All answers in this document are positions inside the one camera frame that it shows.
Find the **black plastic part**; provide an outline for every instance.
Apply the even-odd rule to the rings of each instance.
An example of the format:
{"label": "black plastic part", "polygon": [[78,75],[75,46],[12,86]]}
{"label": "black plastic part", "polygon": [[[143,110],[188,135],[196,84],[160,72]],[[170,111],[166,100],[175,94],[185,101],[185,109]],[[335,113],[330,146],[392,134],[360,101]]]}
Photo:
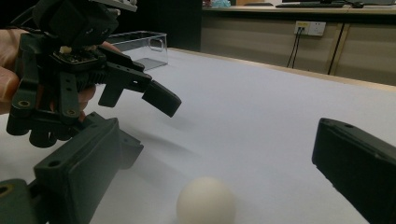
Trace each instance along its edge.
{"label": "black plastic part", "polygon": [[21,64],[18,66],[18,73],[23,76],[21,76],[20,91],[16,91],[12,98],[11,113],[25,118],[35,109],[39,84],[35,54],[25,51],[21,56]]}
{"label": "black plastic part", "polygon": [[42,0],[33,18],[42,31],[59,36],[70,47],[100,45],[119,25],[104,5],[93,1]]}
{"label": "black plastic part", "polygon": [[130,168],[143,149],[117,119],[94,112],[70,134],[75,137],[35,167],[29,186],[0,182],[0,223],[90,223],[115,173]]}
{"label": "black plastic part", "polygon": [[145,66],[143,64],[132,61],[131,57],[126,54],[104,46],[99,46],[99,50],[106,55],[110,62],[117,63],[121,66],[128,67],[139,72],[143,72],[145,70]]}
{"label": "black plastic part", "polygon": [[29,142],[35,147],[52,147],[56,143],[56,138],[53,133],[48,131],[40,131],[33,129],[30,132]]}
{"label": "black plastic part", "polygon": [[169,117],[173,117],[181,105],[180,98],[155,80],[150,82],[142,99]]}
{"label": "black plastic part", "polygon": [[151,81],[151,76],[129,67],[115,63],[107,63],[105,89],[99,99],[99,105],[114,107],[124,89],[143,92]]}
{"label": "black plastic part", "polygon": [[58,76],[60,120],[65,125],[72,125],[79,118],[76,76],[66,72],[60,72]]}
{"label": "black plastic part", "polygon": [[38,224],[33,205],[24,180],[0,182],[0,223]]}
{"label": "black plastic part", "polygon": [[370,223],[396,223],[396,147],[321,119],[312,162]]}
{"label": "black plastic part", "polygon": [[50,223],[89,223],[120,167],[116,119],[93,124],[35,166]]}

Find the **finger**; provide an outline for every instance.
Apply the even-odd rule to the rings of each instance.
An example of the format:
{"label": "finger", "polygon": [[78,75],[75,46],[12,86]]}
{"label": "finger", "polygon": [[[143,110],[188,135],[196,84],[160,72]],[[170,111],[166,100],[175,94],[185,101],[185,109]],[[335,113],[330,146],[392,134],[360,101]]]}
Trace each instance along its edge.
{"label": "finger", "polygon": [[114,45],[112,45],[112,44],[110,44],[110,43],[108,43],[106,41],[103,42],[102,46],[105,47],[105,48],[108,48],[108,49],[115,50],[116,52],[120,52],[120,50],[117,49],[117,47],[115,47]]}
{"label": "finger", "polygon": [[92,97],[95,95],[96,87],[94,85],[90,86],[89,88],[80,91],[78,93],[78,101],[80,103],[85,103],[88,102],[92,99]]}
{"label": "finger", "polygon": [[0,102],[0,115],[6,114],[11,109],[11,102]]}
{"label": "finger", "polygon": [[18,54],[21,34],[27,33],[19,29],[0,30],[0,66],[13,69]]}
{"label": "finger", "polygon": [[79,103],[79,111],[83,111],[87,107],[88,102]]}
{"label": "finger", "polygon": [[79,118],[78,118],[78,120],[79,120],[80,122],[84,121],[85,117],[87,117],[87,116],[85,115],[85,112],[84,112],[84,111],[79,112]]}
{"label": "finger", "polygon": [[20,79],[18,76],[4,67],[0,67],[0,102],[11,102]]}

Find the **cable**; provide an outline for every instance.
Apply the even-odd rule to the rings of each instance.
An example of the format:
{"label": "cable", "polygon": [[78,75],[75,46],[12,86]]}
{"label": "cable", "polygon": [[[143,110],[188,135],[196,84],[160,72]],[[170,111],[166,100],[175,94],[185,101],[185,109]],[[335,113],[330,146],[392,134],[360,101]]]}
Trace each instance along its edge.
{"label": "cable", "polygon": [[297,46],[296,46],[296,51],[294,52],[293,64],[292,64],[291,68],[294,68],[294,62],[296,61],[298,46],[300,45],[300,37],[301,37],[302,32],[303,32],[303,29],[301,29],[301,32],[299,34],[297,34]]}
{"label": "cable", "polygon": [[286,67],[289,67],[291,57],[293,57],[294,49],[296,48],[297,37],[298,37],[298,34],[300,33],[300,30],[303,30],[303,29],[301,27],[299,27],[298,30],[297,30],[296,37],[294,38],[293,49],[291,50],[291,54],[290,54],[290,57],[289,57],[288,65],[286,65]]}
{"label": "cable", "polygon": [[21,30],[27,31],[32,34],[47,35],[45,32],[43,32],[41,30],[37,30],[37,29],[27,27],[27,26],[12,25],[12,26],[6,26],[5,29],[8,29],[8,30],[9,29],[21,29]]}
{"label": "cable", "polygon": [[335,45],[335,50],[334,50],[333,55],[332,55],[332,61],[330,62],[329,71],[327,71],[327,75],[329,75],[331,73],[331,71],[332,71],[332,64],[334,63],[336,52],[338,50],[338,47],[340,46],[341,37],[343,35],[345,26],[346,26],[345,23],[343,23],[343,25],[341,26],[341,32],[340,32],[340,35],[337,38],[337,44]]}
{"label": "cable", "polygon": [[294,54],[294,49],[296,48],[297,41],[299,41],[300,35],[303,32],[303,30],[304,30],[303,27],[299,27],[298,30],[297,30],[297,34],[296,34],[296,37],[294,39],[293,49],[291,50],[291,55],[289,57],[288,65],[286,67],[289,67],[291,58],[293,57],[293,54]]}

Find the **desk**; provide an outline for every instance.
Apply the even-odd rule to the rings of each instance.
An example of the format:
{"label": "desk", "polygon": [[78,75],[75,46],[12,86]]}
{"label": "desk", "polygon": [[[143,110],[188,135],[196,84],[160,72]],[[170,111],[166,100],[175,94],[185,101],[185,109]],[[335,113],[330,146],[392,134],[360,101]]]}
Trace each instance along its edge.
{"label": "desk", "polygon": [[[311,162],[318,120],[339,119],[396,145],[396,88],[168,54],[168,65],[148,73],[182,99],[173,118],[137,92],[125,91],[115,108],[100,107],[103,86],[86,110],[117,117],[145,146],[131,169],[117,173],[92,223],[176,224],[177,195],[202,175],[234,193],[236,224],[367,223]],[[0,119],[0,179],[32,181],[32,167],[53,149],[8,135],[7,116]]]}

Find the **white table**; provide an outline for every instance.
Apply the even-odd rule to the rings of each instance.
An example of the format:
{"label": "white table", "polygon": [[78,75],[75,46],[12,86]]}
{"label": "white table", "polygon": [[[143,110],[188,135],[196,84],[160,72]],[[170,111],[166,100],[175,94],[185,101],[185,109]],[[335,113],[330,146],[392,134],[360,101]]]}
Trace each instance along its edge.
{"label": "white table", "polygon": [[[145,146],[131,169],[117,173],[92,223],[176,224],[178,194],[203,175],[234,193],[236,224],[367,223],[311,162],[318,120],[348,122],[396,146],[396,88],[168,54],[168,65],[148,73],[183,101],[173,118],[131,91],[115,108],[98,106],[103,87],[86,110],[118,118]],[[53,148],[8,135],[6,122],[1,116],[0,180],[30,182]]]}

